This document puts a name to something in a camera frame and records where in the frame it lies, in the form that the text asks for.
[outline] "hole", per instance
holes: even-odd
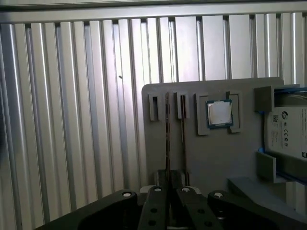
[[[211,221],[205,221],[205,226],[206,227],[212,227],[212,222]]]
[[[156,224],[155,220],[148,221],[149,226],[154,226]]]

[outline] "sticker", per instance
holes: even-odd
[[[266,116],[266,148],[307,161],[307,108],[277,107]]]

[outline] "gray panel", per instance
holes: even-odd
[[[20,83],[24,108],[24,128],[27,143],[27,155],[29,159],[30,183],[32,189],[32,200],[35,214],[35,226],[44,223],[42,188],[39,177],[38,154],[35,136],[35,123],[32,105],[31,81],[28,62],[28,51],[24,24],[15,25],[16,44],[18,51],[18,63],[20,70]]]
[[[150,83],[160,83],[160,70],[158,60],[158,33],[157,33],[157,19],[147,19],[147,33],[148,33],[148,48],[149,48],[149,65],[150,65]]]
[[[163,82],[172,82],[171,47],[168,25],[168,18],[159,19],[159,42],[161,44],[160,54]]]
[[[136,117],[137,117],[137,126],[138,126],[138,152],[139,152],[139,164],[140,164],[140,180],[141,186],[147,185],[147,170],[146,170],[146,150],[145,150],[145,136],[144,136],[144,121],[143,121],[143,106],[142,106],[142,88],[145,84],[144,80],[147,79],[147,84],[150,83],[150,76],[144,72],[143,73],[143,61],[142,61],[142,48],[143,41],[142,36],[147,36],[147,30],[141,30],[141,20],[140,19],[132,19],[132,42],[133,42],[133,70],[134,70],[134,82],[135,82],[135,95],[136,95]]]
[[[94,164],[94,147],[92,138],[92,122],[90,95],[88,88],[87,61],[85,51],[85,36],[83,22],[74,22],[74,37],[76,45],[76,61],[78,73],[78,89],[80,96],[80,117],[83,142],[83,157],[85,169],[85,184],[87,202],[92,203],[98,199],[96,187],[96,174]]]
[[[224,29],[222,16],[202,18],[205,79],[226,79],[224,55]]]
[[[282,14],[282,62],[283,62],[283,80],[285,84],[293,84],[291,69],[291,14]]]
[[[267,77],[277,76],[277,33],[276,14],[265,15],[265,48],[266,48],[266,74]]]
[[[292,29],[292,76],[294,84],[305,85],[303,76],[303,15],[302,13],[291,14]]]
[[[2,56],[2,48],[1,48],[1,39],[0,39],[0,55]],[[0,126],[6,130],[6,124],[4,121],[4,104],[3,104],[3,94],[2,94],[2,86],[0,85],[0,97],[1,97],[1,115]],[[13,190],[12,190],[12,176],[10,169],[10,159],[9,159],[9,150],[7,145],[7,135],[1,134],[1,147],[0,147],[0,229],[16,229],[16,216],[15,216],[15,205],[13,198]]]
[[[294,209],[289,207],[281,199],[277,198],[268,190],[268,188],[260,183],[253,182],[246,177],[230,178],[228,181],[230,189],[234,191],[234,193],[246,196],[256,204],[290,217],[291,219],[295,219],[303,223],[307,222],[306,217],[298,214]]]
[[[251,78],[249,15],[229,16],[231,78]]]
[[[110,18],[142,18],[142,17],[171,17],[194,15],[231,15],[259,14],[282,12],[305,12],[307,4],[304,1],[268,2],[268,3],[233,3],[233,4],[190,4],[173,6],[134,6],[104,9],[75,9],[55,11],[21,11],[0,13],[0,23],[17,22],[58,22]]]
[[[102,59],[102,31],[101,23],[99,21],[90,21],[91,41],[92,41],[92,55],[93,55],[93,69],[95,82],[95,96],[96,96],[96,111],[98,119],[98,142],[99,150],[95,153],[96,167],[98,167],[100,174],[96,175],[97,180],[100,181],[98,186],[101,186],[98,193],[98,198],[107,196],[113,192],[112,171],[111,171],[111,156],[110,156],[110,142],[108,136],[108,110],[106,104],[106,79],[103,70]]]
[[[253,98],[254,87],[282,85],[281,78],[215,80],[189,83],[168,83],[146,85],[142,91],[144,107],[144,127],[146,140],[147,169],[150,183],[154,182],[154,173],[165,167],[165,123],[150,120],[149,93],[165,95],[170,93],[171,123],[171,168],[182,169],[181,127],[177,120],[176,94],[188,95],[190,118],[186,123],[186,153],[190,182],[204,195],[210,191],[227,190],[227,178],[246,176],[256,180],[255,150],[261,146],[261,115],[255,112]],[[241,92],[244,131],[229,133],[227,128],[210,129],[208,135],[197,135],[197,119],[194,94],[205,95],[209,100],[225,99],[225,92]],[[211,180],[204,180],[211,175]]]
[[[179,81],[198,81],[196,18],[177,17],[176,43]]]
[[[108,87],[108,106],[110,117],[110,140],[113,169],[114,191],[124,188],[123,160],[119,129],[118,90],[113,43],[113,24],[111,20],[103,21],[104,50],[106,53],[106,78]]]
[[[122,74],[123,74],[123,91],[125,102],[125,118],[126,118],[126,132],[127,132],[127,152],[129,168],[129,188],[138,191],[140,188],[139,178],[139,156],[137,151],[137,131],[136,131],[136,115],[135,115],[135,102],[133,100],[133,84],[131,74],[131,57],[130,57],[130,45],[129,45],[129,32],[128,32],[128,20],[119,20],[119,37],[120,37],[120,49],[122,62]]]
[[[71,212],[67,160],[65,149],[64,124],[62,117],[62,101],[60,92],[57,42],[54,23],[45,24],[50,97],[52,106],[54,150],[56,153],[56,171],[59,177],[60,216]]]
[[[265,30],[264,30],[264,15],[256,15],[256,52],[257,52],[257,77],[265,78],[266,64],[265,64]]]
[[[84,175],[84,163],[82,152],[82,136],[81,136],[81,124],[80,124],[80,108],[77,89],[77,76],[75,69],[75,50],[74,40],[71,23],[61,23],[61,39],[62,39],[62,51],[63,51],[63,63],[64,63],[64,76],[66,82],[66,88],[63,91],[66,93],[67,99],[67,117],[65,120],[68,126],[69,140],[68,144],[68,166],[70,172],[73,175],[73,181],[69,181],[74,185],[75,204],[76,208],[83,207],[87,203],[86,189],[85,189],[85,175]]]
[[[1,44],[3,52],[4,78],[2,90],[7,104],[5,119],[7,119],[7,138],[12,167],[16,169],[18,198],[20,201],[21,222],[24,228],[35,226],[32,215],[33,206],[29,182],[29,166],[26,155],[24,136],[24,121],[22,114],[21,89],[18,76],[15,32],[13,25],[1,25]]]
[[[42,141],[42,151],[45,167],[48,207],[50,220],[60,217],[59,183],[56,169],[54,146],[53,117],[50,103],[50,83],[46,63],[45,35],[41,23],[31,24],[35,86],[39,112],[39,132]]]

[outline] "aluminum panel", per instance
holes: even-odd
[[[89,21],[102,19],[130,19],[153,17],[176,17],[195,15],[242,15],[266,14],[282,12],[306,12],[307,5],[303,1],[287,2],[254,2],[232,4],[180,4],[168,6],[134,6],[134,7],[108,7],[88,8],[75,10],[49,10],[49,11],[16,11],[0,13],[0,23],[28,23],[28,22],[66,22]]]
[[[176,17],[179,81],[198,81],[198,53],[195,17]]]
[[[118,22],[119,25],[119,38],[123,74],[123,92],[125,103],[125,118],[126,118],[126,132],[127,132],[127,153],[128,162],[127,166],[129,187],[132,190],[138,191],[140,188],[140,171],[139,171],[139,156],[137,151],[137,130],[136,130],[136,114],[134,102],[134,85],[132,84],[132,69],[131,69],[131,56],[129,44],[129,30],[128,20],[122,19]]]
[[[0,38],[0,55],[2,56],[1,48],[1,38]],[[0,115],[0,126],[5,130],[6,125],[4,121],[4,103],[3,103],[3,94],[2,86],[0,85],[0,97],[1,97],[1,115]],[[15,215],[15,205],[13,198],[12,190],[12,176],[10,169],[10,159],[9,159],[9,149],[7,146],[7,137],[4,132],[1,134],[1,147],[0,147],[0,229],[17,229],[16,226],[16,215]]]
[[[291,64],[291,14],[282,14],[282,67],[285,84],[293,84]]]
[[[110,118],[110,150],[114,191],[124,188],[123,159],[121,152],[118,88],[116,75],[116,59],[114,48],[113,24],[111,20],[103,21],[104,50],[106,54],[106,79],[108,107]]]
[[[231,78],[251,78],[250,29],[248,15],[229,16]]]
[[[102,59],[102,31],[99,21],[90,21],[92,54],[93,54],[93,70],[95,81],[96,95],[96,110],[98,117],[98,137],[99,137],[99,152],[96,153],[96,167],[100,174],[96,175],[98,186],[101,186],[98,198],[107,196],[113,192],[112,168],[110,157],[110,142],[109,142],[109,121],[108,108],[106,104],[106,78],[103,70]]]
[[[159,19],[159,42],[161,44],[161,69],[163,82],[172,82],[172,70],[171,70],[171,47],[169,36],[169,22],[168,18]]]
[[[58,64],[58,44],[54,23],[45,24],[48,74],[50,83],[50,98],[53,116],[54,151],[56,171],[59,177],[60,216],[71,212],[67,159],[65,148],[64,124],[62,117],[62,100],[60,92],[60,75]]]
[[[196,20],[196,36],[197,36],[197,56],[198,56],[198,73],[199,80],[204,80],[204,51],[203,51],[203,33],[202,33],[202,21]]]
[[[74,37],[76,47],[76,63],[78,73],[79,103],[81,111],[81,129],[83,142],[83,157],[85,169],[85,184],[87,202],[97,200],[96,174],[94,166],[94,147],[92,138],[92,122],[90,96],[88,88],[87,61],[85,50],[85,36],[83,22],[74,22]]]
[[[291,14],[292,32],[292,77],[294,84],[305,85],[303,76],[303,15],[302,13]]]
[[[31,80],[28,62],[28,51],[24,24],[15,25],[16,45],[18,51],[18,63],[20,73],[20,83],[23,101],[24,128],[27,143],[27,156],[32,159],[29,161],[30,183],[32,189],[32,201],[35,214],[35,226],[44,223],[43,200],[39,177],[39,162],[36,146],[35,123],[33,114],[33,98],[31,94]]]
[[[277,77],[277,33],[276,14],[265,15],[266,76]]]
[[[14,26],[1,25],[2,65],[4,76],[2,90],[5,101],[5,119],[8,123],[6,136],[8,139],[10,161],[16,171],[18,184],[17,194],[20,205],[21,222],[23,228],[33,229],[35,226],[33,205],[31,198],[30,176],[28,158],[26,153],[26,140],[24,136],[24,121],[22,114],[21,86],[17,63],[17,50]]]
[[[205,79],[226,79],[224,55],[224,29],[222,16],[202,18]]]
[[[159,73],[159,49],[158,49],[158,33],[157,33],[157,19],[147,19],[147,36],[148,36],[148,50],[149,50],[149,66],[150,66],[150,83],[160,83]]]
[[[50,104],[50,83],[46,63],[46,46],[43,25],[31,24],[35,67],[35,87],[39,112],[39,131],[44,159],[48,208],[50,220],[60,217],[59,182],[56,170],[52,107]]]
[[[141,29],[140,19],[132,19],[132,42],[133,42],[133,70],[135,77],[135,94],[136,94],[136,109],[137,109],[137,125],[138,125],[138,151],[139,151],[139,164],[140,164],[140,179],[141,186],[147,184],[147,170],[146,170],[146,150],[145,150],[145,134],[144,134],[144,121],[143,121],[143,106],[142,106],[142,88],[145,84],[151,82],[151,76],[143,70],[145,66],[149,65],[148,43],[147,43],[147,25],[142,24],[144,30]]]
[[[266,74],[266,50],[265,50],[265,29],[264,29],[264,15],[257,14],[256,20],[256,53],[257,53],[257,77],[265,78]]]
[[[81,124],[80,124],[80,104],[77,88],[77,76],[75,68],[75,47],[73,40],[73,31],[71,23],[61,23],[61,35],[62,35],[62,50],[63,50],[63,62],[64,62],[64,76],[66,82],[66,88],[64,92],[67,97],[67,111],[68,120],[65,121],[68,124],[67,136],[68,141],[68,158],[70,172],[73,175],[74,191],[70,193],[75,196],[75,207],[72,209],[83,207],[87,204],[87,195],[85,188],[85,175],[84,175],[84,162],[83,162],[83,145],[81,136]]]

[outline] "silver bolt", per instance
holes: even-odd
[[[182,188],[182,191],[187,193],[188,191],[190,191],[190,189],[189,188]]]
[[[131,193],[123,193],[123,196],[124,196],[124,197],[131,196]]]
[[[221,193],[214,193],[214,196],[217,196],[218,198],[221,198],[221,197],[223,197],[223,194],[221,194]]]

